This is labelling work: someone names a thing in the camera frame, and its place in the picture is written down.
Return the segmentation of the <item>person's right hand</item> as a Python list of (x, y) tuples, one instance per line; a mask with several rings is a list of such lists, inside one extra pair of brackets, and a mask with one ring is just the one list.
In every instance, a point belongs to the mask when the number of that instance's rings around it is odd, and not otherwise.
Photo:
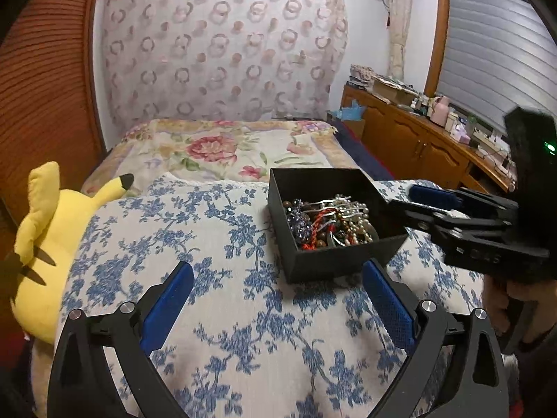
[(545, 280), (531, 285), (508, 281), (505, 286), (496, 283), (492, 277), (483, 277), (483, 307), (489, 314), (491, 323), (498, 333), (506, 332), (510, 319), (506, 314), (510, 299), (535, 302), (536, 310), (522, 338), (525, 343), (534, 342), (556, 325), (556, 281)]

